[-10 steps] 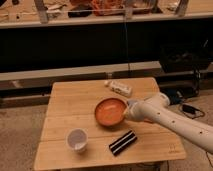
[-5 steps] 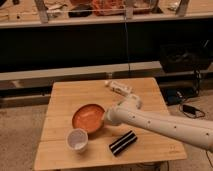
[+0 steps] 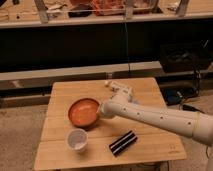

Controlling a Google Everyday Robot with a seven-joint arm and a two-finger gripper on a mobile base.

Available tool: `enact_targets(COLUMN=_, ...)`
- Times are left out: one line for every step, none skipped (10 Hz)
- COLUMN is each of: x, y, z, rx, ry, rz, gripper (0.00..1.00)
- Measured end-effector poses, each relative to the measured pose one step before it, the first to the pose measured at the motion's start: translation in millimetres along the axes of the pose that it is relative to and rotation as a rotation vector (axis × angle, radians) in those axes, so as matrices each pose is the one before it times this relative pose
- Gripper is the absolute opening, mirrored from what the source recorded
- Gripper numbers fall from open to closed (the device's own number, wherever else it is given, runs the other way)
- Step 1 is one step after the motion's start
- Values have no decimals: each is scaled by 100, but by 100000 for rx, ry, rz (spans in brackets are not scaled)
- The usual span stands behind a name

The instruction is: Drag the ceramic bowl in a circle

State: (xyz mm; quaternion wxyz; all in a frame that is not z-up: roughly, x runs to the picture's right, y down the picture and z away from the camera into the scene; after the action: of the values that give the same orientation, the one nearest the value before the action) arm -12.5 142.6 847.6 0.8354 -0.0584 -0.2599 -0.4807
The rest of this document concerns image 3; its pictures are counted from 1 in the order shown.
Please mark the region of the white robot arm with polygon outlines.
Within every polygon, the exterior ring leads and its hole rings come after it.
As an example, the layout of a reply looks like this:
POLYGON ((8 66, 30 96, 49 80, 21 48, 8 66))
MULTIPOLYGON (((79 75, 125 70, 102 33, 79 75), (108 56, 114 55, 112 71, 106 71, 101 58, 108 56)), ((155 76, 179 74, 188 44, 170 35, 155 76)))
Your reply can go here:
POLYGON ((119 89, 101 103, 98 114, 104 118, 120 116, 172 133, 191 138, 201 144, 213 145, 213 116, 200 112, 150 107, 131 103, 132 90, 119 89))

